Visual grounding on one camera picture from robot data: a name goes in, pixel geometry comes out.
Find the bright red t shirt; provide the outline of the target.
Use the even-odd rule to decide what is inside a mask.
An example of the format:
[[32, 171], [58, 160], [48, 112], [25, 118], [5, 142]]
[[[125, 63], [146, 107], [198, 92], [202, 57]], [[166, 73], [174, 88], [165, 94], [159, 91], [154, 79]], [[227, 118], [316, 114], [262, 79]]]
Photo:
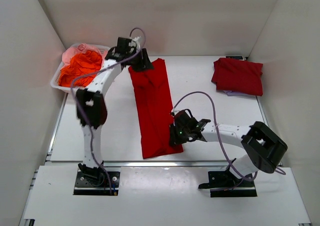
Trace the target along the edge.
[[182, 153], [182, 145], [170, 145], [170, 125], [173, 109], [165, 61], [161, 58], [152, 62], [153, 69], [135, 72], [129, 67], [139, 128], [141, 149], [144, 159]]

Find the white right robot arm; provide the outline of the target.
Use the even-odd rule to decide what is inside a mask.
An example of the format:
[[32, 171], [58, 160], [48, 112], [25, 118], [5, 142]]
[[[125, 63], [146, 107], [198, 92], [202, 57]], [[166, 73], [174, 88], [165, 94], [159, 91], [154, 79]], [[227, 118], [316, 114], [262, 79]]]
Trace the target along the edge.
[[[277, 169], [287, 144], [265, 123], [256, 121], [250, 126], [233, 126], [218, 124], [216, 120], [197, 120], [189, 109], [172, 113], [173, 123], [170, 125], [171, 146], [195, 141], [217, 142], [228, 162], [225, 174], [237, 179], [252, 181], [250, 174], [262, 171], [267, 174], [284, 171]], [[245, 155], [230, 159], [224, 145], [232, 145], [245, 150]]]

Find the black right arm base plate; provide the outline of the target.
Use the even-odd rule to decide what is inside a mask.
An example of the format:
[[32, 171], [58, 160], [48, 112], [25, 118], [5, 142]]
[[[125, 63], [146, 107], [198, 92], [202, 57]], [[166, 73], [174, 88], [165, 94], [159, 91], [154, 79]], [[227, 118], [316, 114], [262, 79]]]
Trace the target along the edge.
[[233, 176], [227, 166], [200, 167], [195, 174], [198, 187], [210, 198], [254, 198], [257, 190], [253, 181]]

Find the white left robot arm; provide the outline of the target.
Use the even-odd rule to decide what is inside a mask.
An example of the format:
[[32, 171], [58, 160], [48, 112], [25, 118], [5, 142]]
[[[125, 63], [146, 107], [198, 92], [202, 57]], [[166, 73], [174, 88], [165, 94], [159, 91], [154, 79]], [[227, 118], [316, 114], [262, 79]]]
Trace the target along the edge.
[[101, 131], [108, 116], [105, 94], [126, 66], [137, 72], [153, 68], [139, 37], [118, 38], [117, 45], [102, 60], [100, 70], [93, 74], [93, 81], [72, 94], [84, 139], [84, 158], [78, 167], [82, 177], [94, 187], [110, 180], [101, 155]]

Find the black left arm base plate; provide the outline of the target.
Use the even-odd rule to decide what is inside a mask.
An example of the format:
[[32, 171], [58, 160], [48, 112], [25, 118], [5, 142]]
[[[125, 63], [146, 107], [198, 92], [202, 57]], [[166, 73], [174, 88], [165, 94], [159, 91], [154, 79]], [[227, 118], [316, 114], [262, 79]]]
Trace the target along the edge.
[[119, 186], [121, 179], [120, 171], [108, 171], [111, 185], [107, 176], [102, 172], [99, 179], [90, 178], [85, 176], [78, 170], [73, 194], [77, 196], [117, 196], [119, 194]]

